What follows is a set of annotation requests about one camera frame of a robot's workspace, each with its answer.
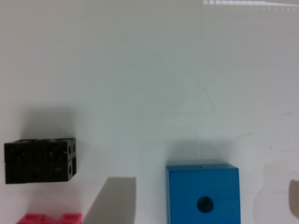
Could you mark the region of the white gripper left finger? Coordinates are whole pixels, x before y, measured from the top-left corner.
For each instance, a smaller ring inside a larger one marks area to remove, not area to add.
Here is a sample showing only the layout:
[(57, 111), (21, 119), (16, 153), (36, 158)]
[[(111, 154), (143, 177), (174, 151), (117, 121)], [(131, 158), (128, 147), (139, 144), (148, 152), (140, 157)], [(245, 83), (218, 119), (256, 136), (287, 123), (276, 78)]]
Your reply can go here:
[(135, 224), (136, 178), (109, 177), (83, 224)]

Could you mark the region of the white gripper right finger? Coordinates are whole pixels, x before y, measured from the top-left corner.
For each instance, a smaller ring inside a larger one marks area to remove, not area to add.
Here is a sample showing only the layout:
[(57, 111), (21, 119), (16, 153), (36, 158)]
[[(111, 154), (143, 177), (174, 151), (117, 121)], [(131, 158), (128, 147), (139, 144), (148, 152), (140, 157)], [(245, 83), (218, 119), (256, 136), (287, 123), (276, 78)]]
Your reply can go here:
[(289, 207), (291, 213), (299, 219), (299, 181), (291, 180), (289, 185)]

